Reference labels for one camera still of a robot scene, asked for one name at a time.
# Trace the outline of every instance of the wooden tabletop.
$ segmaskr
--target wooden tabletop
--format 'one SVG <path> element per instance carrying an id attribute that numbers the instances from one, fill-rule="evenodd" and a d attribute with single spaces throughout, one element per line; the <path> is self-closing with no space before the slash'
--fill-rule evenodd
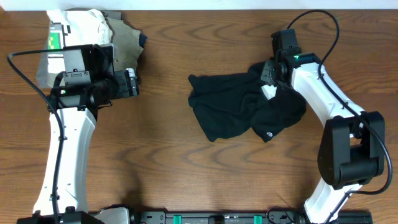
<path id="1" fill-rule="evenodd" d="M 189 74 L 245 72 L 272 56 L 270 35 L 302 11 L 130 11 L 124 20 L 148 36 L 137 98 L 99 112 L 87 168 L 90 210 L 129 203 L 167 210 L 267 210 L 298 207 L 320 179 L 323 127 L 308 107 L 302 120 L 264 143 L 251 129 L 209 142 L 187 98 Z M 358 105 L 386 120 L 386 144 L 398 158 L 398 11 L 332 11 L 338 45 L 329 75 Z M 11 52 L 44 47 L 45 12 L 0 18 L 0 223 L 32 213 L 50 141 L 45 103 L 7 64 Z M 332 21 L 311 14 L 294 24 L 304 52 L 323 57 L 335 38 Z M 39 55 L 16 58 L 35 80 Z M 364 190 L 376 190 L 386 171 Z M 376 223 L 398 223 L 398 180 L 382 195 L 355 195 L 345 209 L 370 210 Z"/>

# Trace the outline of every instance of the black cloth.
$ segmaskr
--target black cloth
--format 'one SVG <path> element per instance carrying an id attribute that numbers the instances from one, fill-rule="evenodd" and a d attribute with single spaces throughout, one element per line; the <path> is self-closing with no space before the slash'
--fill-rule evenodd
<path id="1" fill-rule="evenodd" d="M 278 87 L 267 100 L 261 90 L 263 66 L 256 63 L 247 73 L 189 76 L 193 91 L 188 102 L 210 141 L 239 136 L 252 127 L 267 142 L 300 121 L 305 99 L 293 89 Z"/>

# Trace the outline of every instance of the black cable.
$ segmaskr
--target black cable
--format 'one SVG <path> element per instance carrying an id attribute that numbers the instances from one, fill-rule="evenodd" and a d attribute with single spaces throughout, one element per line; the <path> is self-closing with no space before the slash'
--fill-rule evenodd
<path id="1" fill-rule="evenodd" d="M 377 132 L 369 125 L 368 122 L 366 122 L 364 119 L 362 119 L 362 117 L 360 117 L 359 114 L 357 114 L 357 112 L 355 112 L 351 107 L 348 106 L 348 104 L 346 102 L 344 102 L 334 91 L 333 89 L 330 88 L 329 84 L 327 84 L 327 82 L 325 81 L 325 79 L 323 78 L 323 74 L 321 73 L 321 68 L 323 63 L 325 62 L 326 58 L 329 56 L 330 52 L 335 48 L 335 45 L 337 44 L 339 35 L 340 35 L 340 28 L 338 26 L 338 22 L 336 20 L 336 18 L 330 14 L 328 11 L 325 10 L 310 10 L 307 12 L 304 12 L 303 14 L 297 16 L 288 26 L 287 28 L 289 29 L 293 23 L 297 20 L 300 19 L 302 16 L 305 16 L 309 13 L 312 12 L 321 12 L 324 13 L 326 15 L 328 15 L 329 17 L 331 17 L 333 19 L 333 22 L 336 25 L 336 39 L 333 43 L 333 45 L 330 47 L 330 50 L 326 53 L 326 55 L 324 56 L 324 58 L 321 60 L 319 66 L 318 66 L 318 75 L 320 80 L 322 81 L 322 83 L 324 84 L 324 86 L 330 91 L 330 93 L 343 105 L 344 108 L 346 108 L 350 113 L 352 113 L 354 115 L 354 117 L 356 119 L 358 119 L 361 123 L 363 123 L 363 125 L 365 126 L 365 128 L 367 128 L 369 130 L 369 132 L 376 138 L 376 141 L 380 144 L 380 146 L 383 149 L 384 152 L 384 156 L 386 157 L 386 161 L 387 161 L 387 168 L 388 168 L 388 175 L 387 175 L 387 180 L 386 183 L 384 184 L 384 186 L 382 188 L 380 188 L 379 190 L 375 190 L 375 191 L 361 191 L 361 190 L 349 190 L 345 193 L 345 196 L 343 197 L 343 199 L 341 199 L 341 201 L 339 202 L 339 204 L 336 206 L 336 208 L 333 210 L 333 212 L 330 213 L 328 219 L 326 220 L 325 223 L 329 223 L 330 219 L 333 217 L 333 215 L 337 212 L 337 210 L 344 204 L 344 201 L 350 197 L 351 194 L 363 194 L 363 195 L 377 195 L 377 194 L 381 194 L 383 192 L 385 192 L 388 187 L 391 184 L 392 181 L 392 162 L 391 162 L 391 158 L 390 155 L 388 153 L 387 147 L 384 144 L 383 140 L 380 138 L 380 136 L 377 134 Z"/>
<path id="2" fill-rule="evenodd" d="M 57 153 L 57 160 L 55 161 L 55 170 L 54 170 L 54 177 L 53 177 L 53 184 L 52 184 L 52 194 L 51 194 L 51 198 L 52 198 L 52 208 L 53 208 L 53 212 L 54 212 L 54 220 L 56 224 L 60 223 L 59 217 L 58 217 L 58 205 L 57 205 L 57 200 L 58 200 L 58 194 L 57 194 L 57 184 L 58 184 L 58 173 L 59 173 L 59 169 L 60 169 L 60 161 L 61 161 L 61 154 L 62 154 L 62 147 L 63 147 L 63 140 L 64 140 L 64 134 L 63 134 L 63 126 L 62 126 L 62 122 L 61 119 L 57 113 L 57 110 L 53 107 L 53 105 L 51 104 L 51 102 L 49 101 L 49 99 L 47 99 L 47 97 L 44 95 L 44 93 L 37 88 L 37 86 L 32 83 L 12 62 L 12 58 L 14 56 L 18 56 L 18 55 L 27 55 L 27 54 L 37 54 L 37 53 L 46 53 L 46 52 L 60 52 L 62 51 L 61 49 L 55 49 L 55 50 L 32 50 L 32 51 L 26 51 L 26 52 L 17 52 L 17 53 L 11 53 L 8 55 L 7 57 L 7 61 L 10 64 L 10 66 L 12 67 L 12 69 L 14 69 L 14 71 L 23 79 L 25 80 L 42 98 L 43 100 L 46 102 L 46 104 L 48 105 L 48 107 L 50 108 L 51 112 L 55 115 L 55 119 L 57 120 L 58 123 L 58 127 L 60 129 L 60 137 L 59 137 L 59 147 L 58 147 L 58 153 Z"/>

